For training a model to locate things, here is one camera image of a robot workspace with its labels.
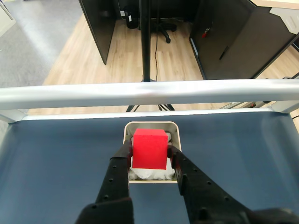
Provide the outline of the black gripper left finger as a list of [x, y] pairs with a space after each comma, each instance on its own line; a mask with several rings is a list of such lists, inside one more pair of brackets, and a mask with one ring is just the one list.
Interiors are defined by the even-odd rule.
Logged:
[[94, 203], [84, 207], [77, 224], [132, 224], [133, 203], [129, 195], [132, 142], [126, 140], [110, 159]]

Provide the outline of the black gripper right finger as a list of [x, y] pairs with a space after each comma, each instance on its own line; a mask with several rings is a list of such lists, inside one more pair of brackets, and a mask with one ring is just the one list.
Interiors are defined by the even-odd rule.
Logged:
[[180, 194], [192, 224], [297, 224], [288, 209], [253, 211], [234, 199], [200, 170], [179, 149], [168, 147]]

